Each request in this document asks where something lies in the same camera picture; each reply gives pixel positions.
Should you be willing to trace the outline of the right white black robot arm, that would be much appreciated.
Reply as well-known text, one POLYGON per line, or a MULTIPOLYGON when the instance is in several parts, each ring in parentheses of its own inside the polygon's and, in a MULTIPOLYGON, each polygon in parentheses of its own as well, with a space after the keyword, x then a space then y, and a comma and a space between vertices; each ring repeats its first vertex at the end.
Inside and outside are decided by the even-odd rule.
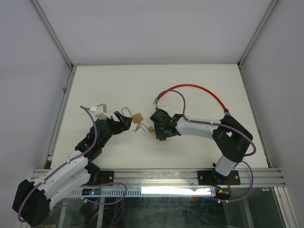
POLYGON ((170 116, 166 111, 156 109, 150 120, 158 140, 191 135, 215 142, 222 155, 211 173, 202 176, 205 183, 212 186, 228 183, 230 173, 242 162, 253 140, 252 134, 231 115, 215 121, 190 120, 182 114, 170 116))

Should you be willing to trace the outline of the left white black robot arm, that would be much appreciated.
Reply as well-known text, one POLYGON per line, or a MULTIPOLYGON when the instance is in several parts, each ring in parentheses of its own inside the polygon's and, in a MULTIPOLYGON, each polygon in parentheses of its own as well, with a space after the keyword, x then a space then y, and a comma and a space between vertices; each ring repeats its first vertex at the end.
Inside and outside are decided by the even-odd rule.
POLYGON ((117 120, 109 115, 93 120, 90 131, 63 162, 34 181, 24 180, 18 185, 12 208, 20 222, 35 227, 72 189, 106 183, 93 160, 112 136, 128 131, 133 121, 118 111, 114 115, 117 120))

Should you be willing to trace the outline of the large brass padlock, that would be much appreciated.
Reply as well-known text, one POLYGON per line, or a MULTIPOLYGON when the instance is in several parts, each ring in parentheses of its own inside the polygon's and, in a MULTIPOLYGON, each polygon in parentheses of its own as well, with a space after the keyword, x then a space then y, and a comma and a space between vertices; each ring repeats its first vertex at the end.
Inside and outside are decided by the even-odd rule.
POLYGON ((132 118, 132 121, 133 121, 134 124, 143 121, 143 117, 140 113, 137 113, 137 114, 133 115, 128 107, 123 107, 121 109, 122 114, 124 114, 124 110, 126 110, 129 113, 129 115, 132 118))

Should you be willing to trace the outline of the red cable lock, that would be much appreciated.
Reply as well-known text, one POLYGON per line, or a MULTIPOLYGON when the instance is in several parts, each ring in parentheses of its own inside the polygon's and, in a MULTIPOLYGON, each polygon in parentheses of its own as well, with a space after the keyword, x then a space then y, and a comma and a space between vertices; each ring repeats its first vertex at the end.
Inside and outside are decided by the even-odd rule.
POLYGON ((225 115, 231 115, 227 106, 214 92, 203 86, 189 83, 174 85, 165 89, 165 91, 160 92, 153 102, 155 108, 160 108, 159 102, 161 98, 164 98, 169 94, 173 95, 174 91, 183 93, 188 99, 194 98, 195 101, 203 106, 208 105, 208 102, 211 102, 211 104, 216 106, 214 113, 221 109, 225 115))

